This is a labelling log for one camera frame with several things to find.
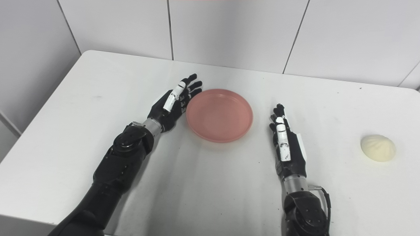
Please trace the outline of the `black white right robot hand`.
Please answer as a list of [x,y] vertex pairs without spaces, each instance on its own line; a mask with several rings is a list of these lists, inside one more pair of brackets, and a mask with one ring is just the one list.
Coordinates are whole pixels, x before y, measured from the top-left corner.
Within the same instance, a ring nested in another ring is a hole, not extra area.
[[270,116],[269,127],[273,133],[273,145],[276,152],[275,169],[282,179],[290,176],[307,177],[306,161],[298,136],[290,129],[282,104],[277,104]]

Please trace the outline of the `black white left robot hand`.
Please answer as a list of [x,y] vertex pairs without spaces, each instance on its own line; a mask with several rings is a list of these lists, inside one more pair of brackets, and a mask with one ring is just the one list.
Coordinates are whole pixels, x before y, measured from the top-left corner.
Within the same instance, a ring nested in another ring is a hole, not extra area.
[[152,107],[148,119],[156,121],[161,132],[170,131],[186,112],[191,99],[202,92],[203,82],[192,74],[182,79],[174,89],[168,90]]

